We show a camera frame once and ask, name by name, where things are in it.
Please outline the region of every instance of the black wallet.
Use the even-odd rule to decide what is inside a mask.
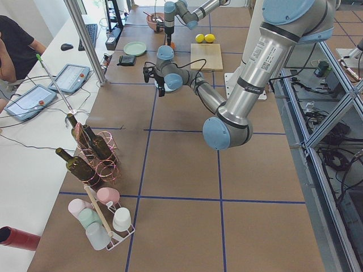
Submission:
[[[135,56],[120,56],[118,66],[134,66],[136,62]]]

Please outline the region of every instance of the yellow lemon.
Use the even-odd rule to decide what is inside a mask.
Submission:
[[[204,35],[198,34],[197,36],[195,36],[195,41],[199,44],[202,43],[204,41]]]
[[[207,34],[205,35],[204,40],[208,43],[212,43],[216,40],[216,37],[213,34]]]

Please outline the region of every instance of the blue joint cap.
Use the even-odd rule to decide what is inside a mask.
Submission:
[[[174,58],[174,50],[168,45],[162,45],[158,49],[157,57],[163,61],[169,61]]]
[[[188,7],[187,0],[179,0],[179,1],[183,2],[185,4],[185,6]]]
[[[326,41],[333,35],[333,30],[334,27],[324,30],[322,32],[301,37],[298,44],[312,44],[318,43],[320,41]]]
[[[217,117],[211,117],[204,122],[203,137],[208,146],[215,150],[227,149],[231,143],[227,126]]]
[[[313,6],[315,0],[264,0],[262,15],[266,23],[280,26],[296,21]]]
[[[178,74],[167,74],[164,76],[166,86],[171,90],[179,89],[183,85],[183,78]]]
[[[175,10],[175,4],[173,2],[166,2],[164,4],[164,12],[165,13],[173,13]]]
[[[187,23],[187,27],[190,29],[190,30],[193,30],[194,28],[196,28],[198,25],[198,21],[191,21],[189,23]]]

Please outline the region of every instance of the red cylinder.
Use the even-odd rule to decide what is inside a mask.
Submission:
[[[39,240],[40,236],[16,228],[0,228],[0,245],[35,251]]]

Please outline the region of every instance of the copper bowl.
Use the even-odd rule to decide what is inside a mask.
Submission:
[[[155,32],[163,31],[163,28],[157,27],[157,23],[164,22],[164,13],[156,12],[152,14],[148,14],[146,17],[147,25]]]

